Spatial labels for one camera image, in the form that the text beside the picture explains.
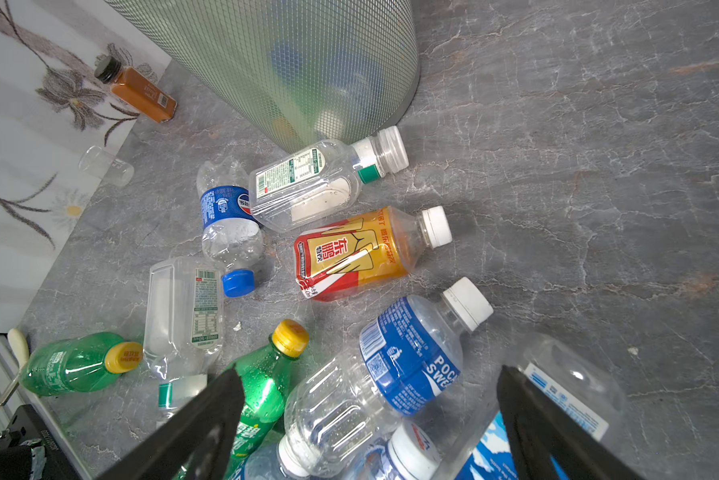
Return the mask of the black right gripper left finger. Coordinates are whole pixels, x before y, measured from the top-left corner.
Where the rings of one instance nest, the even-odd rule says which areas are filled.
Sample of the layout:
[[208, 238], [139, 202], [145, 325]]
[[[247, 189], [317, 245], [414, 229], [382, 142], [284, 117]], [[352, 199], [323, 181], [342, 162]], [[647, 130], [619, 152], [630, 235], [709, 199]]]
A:
[[234, 369], [219, 375], [102, 479], [222, 479], [229, 464], [245, 396]]

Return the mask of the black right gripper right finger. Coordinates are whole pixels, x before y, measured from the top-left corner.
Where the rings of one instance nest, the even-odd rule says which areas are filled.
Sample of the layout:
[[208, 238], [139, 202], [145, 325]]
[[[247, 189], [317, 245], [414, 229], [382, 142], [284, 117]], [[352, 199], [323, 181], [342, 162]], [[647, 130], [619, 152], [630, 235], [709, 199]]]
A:
[[497, 399], [521, 479], [639, 479], [607, 448], [531, 383], [517, 368], [503, 366]]

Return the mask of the light blue label water bottle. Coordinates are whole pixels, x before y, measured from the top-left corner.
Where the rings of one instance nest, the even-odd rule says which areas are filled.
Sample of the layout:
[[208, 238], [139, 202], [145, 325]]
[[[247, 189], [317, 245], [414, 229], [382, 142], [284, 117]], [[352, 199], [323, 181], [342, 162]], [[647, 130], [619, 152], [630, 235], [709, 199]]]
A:
[[[563, 342], [531, 332], [505, 364], [531, 383], [607, 448], [617, 444], [627, 398], [615, 378]], [[433, 474], [435, 479], [515, 479], [507, 428], [497, 402], [479, 408]]]

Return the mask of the clear bottle green band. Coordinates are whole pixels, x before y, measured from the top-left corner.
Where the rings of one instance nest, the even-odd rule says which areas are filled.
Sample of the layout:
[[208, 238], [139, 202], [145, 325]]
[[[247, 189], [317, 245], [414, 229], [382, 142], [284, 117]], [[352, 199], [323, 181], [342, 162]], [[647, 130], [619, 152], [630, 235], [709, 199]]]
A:
[[209, 384], [222, 324], [220, 275], [212, 263], [182, 256], [150, 268], [143, 358], [158, 380], [158, 427]]

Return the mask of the Pocari Sweat bottle white cap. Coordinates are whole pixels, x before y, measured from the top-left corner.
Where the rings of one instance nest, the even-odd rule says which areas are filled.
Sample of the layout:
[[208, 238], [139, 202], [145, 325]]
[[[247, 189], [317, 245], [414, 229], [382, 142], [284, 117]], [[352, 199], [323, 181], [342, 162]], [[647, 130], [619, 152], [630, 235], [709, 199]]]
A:
[[299, 478], [339, 474], [361, 447], [395, 431], [457, 381], [461, 335], [491, 314], [489, 300], [466, 277], [439, 301], [397, 299], [292, 390], [277, 445], [283, 469]]

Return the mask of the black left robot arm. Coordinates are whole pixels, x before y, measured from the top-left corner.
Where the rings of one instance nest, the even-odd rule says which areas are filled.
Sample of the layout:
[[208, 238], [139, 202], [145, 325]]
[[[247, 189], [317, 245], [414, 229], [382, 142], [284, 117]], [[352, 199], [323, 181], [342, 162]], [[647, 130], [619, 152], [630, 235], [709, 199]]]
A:
[[32, 405], [19, 406], [0, 434], [0, 479], [80, 479]]

